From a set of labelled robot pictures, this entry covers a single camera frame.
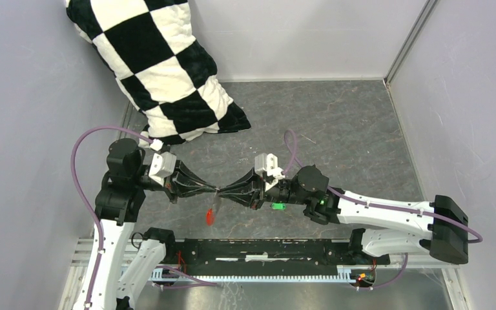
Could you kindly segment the small green object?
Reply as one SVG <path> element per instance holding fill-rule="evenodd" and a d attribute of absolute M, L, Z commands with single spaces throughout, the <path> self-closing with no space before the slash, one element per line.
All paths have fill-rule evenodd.
<path fill-rule="evenodd" d="M 284 204 L 284 203 L 272 203 L 271 208 L 273 210 L 285 210 L 286 204 Z"/>

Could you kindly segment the metal key holder red handle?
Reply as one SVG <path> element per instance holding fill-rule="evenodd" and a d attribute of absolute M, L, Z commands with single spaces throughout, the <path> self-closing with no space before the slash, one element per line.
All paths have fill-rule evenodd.
<path fill-rule="evenodd" d="M 213 196 L 212 204 L 209 207 L 209 209 L 207 210 L 207 213 L 205 216 L 205 222 L 206 222 L 207 226 L 212 226 L 215 223 L 217 213 L 220 210 L 221 204 L 222 204 L 222 201 L 221 201 L 221 197 L 220 197 L 220 192 L 219 192 L 219 190 L 217 190 Z"/>

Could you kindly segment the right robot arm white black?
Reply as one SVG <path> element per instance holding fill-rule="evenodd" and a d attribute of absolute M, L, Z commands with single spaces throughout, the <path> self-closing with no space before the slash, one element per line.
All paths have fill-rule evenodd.
<path fill-rule="evenodd" d="M 315 166 L 302 167 L 291 179 L 280 170 L 252 169 L 218 196 L 251 209 L 265 202 L 303 205 L 304 216 L 320 225 L 359 225 L 347 246 L 356 264 L 403 253 L 428 254 L 456 265 L 468 262 L 468 216 L 448 196 L 420 202 L 375 199 L 330 187 Z"/>

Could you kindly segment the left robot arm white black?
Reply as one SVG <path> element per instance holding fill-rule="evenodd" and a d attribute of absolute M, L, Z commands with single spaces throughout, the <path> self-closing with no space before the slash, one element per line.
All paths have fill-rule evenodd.
<path fill-rule="evenodd" d="M 174 233 L 150 228 L 143 233 L 132 263 L 122 269 L 146 191 L 164 192 L 175 203 L 178 198 L 216 190 L 169 152 L 155 154 L 149 165 L 144 158 L 145 151 L 130 138 L 108 148 L 108 170 L 95 206 L 89 209 L 95 220 L 94 243 L 74 309 L 134 309 L 153 270 L 175 259 Z"/>

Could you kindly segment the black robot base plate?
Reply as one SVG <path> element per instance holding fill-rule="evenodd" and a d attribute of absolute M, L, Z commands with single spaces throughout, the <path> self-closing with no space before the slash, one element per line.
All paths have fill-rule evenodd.
<path fill-rule="evenodd" d="M 181 264 L 191 276 L 324 276 L 338 266 L 388 265 L 336 239 L 176 240 L 164 265 Z"/>

